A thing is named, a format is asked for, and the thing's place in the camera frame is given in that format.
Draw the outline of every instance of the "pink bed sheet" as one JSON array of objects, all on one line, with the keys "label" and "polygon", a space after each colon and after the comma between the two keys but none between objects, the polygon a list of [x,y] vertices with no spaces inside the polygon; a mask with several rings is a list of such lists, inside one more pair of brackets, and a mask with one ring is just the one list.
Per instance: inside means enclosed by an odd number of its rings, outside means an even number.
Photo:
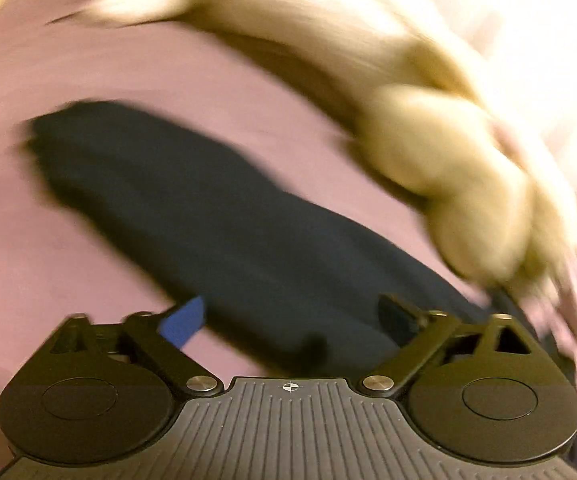
[{"label": "pink bed sheet", "polygon": [[[320,108],[188,25],[49,23],[82,1],[9,0],[0,12],[0,391],[68,314],[117,322],[169,306],[83,218],[51,200],[21,149],[25,120],[83,98],[128,100],[238,146],[288,189],[389,238],[483,300],[441,263],[418,213],[354,162],[349,136]],[[267,372],[209,330],[185,350],[226,383]],[[0,468],[9,458],[0,433]]]}]

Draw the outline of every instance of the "circular black pad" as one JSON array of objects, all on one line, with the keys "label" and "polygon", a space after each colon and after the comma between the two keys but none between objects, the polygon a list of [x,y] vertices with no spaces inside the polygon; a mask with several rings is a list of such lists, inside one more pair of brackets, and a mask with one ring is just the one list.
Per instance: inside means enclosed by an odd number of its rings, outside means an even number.
[{"label": "circular black pad", "polygon": [[118,400],[118,391],[101,379],[78,377],[53,384],[44,392],[47,412],[65,420],[86,420],[108,412]]},{"label": "circular black pad", "polygon": [[146,445],[173,409],[169,388],[153,372],[106,357],[93,366],[74,354],[71,366],[15,377],[0,396],[0,426],[27,456],[82,465],[110,462]]},{"label": "circular black pad", "polygon": [[577,394],[549,363],[504,354],[441,365],[413,384],[408,411],[432,442],[470,461],[518,464],[577,432]]},{"label": "circular black pad", "polygon": [[514,420],[528,415],[537,406],[536,394],[529,386],[499,377],[467,384],[462,399],[472,412],[492,420]]}]

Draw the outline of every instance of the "black robotic device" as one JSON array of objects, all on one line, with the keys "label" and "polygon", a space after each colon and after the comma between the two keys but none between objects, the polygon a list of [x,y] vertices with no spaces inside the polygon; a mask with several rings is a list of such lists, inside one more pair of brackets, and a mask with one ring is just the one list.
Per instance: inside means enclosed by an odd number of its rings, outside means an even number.
[{"label": "black robotic device", "polygon": [[577,480],[577,393],[515,319],[463,324],[392,296],[395,358],[344,378],[235,378],[158,325],[72,316],[0,396],[0,480]]}]

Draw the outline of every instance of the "crosshair logo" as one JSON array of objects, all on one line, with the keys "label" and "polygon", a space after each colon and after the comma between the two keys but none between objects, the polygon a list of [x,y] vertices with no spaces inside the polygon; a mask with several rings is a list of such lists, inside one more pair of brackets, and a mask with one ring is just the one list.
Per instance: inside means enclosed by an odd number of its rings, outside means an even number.
[{"label": "crosshair logo", "polygon": [[295,392],[298,388],[303,388],[304,386],[299,386],[299,384],[296,383],[286,383],[286,384],[282,384],[280,386],[280,388],[282,388],[282,390],[286,390],[287,392]]}]

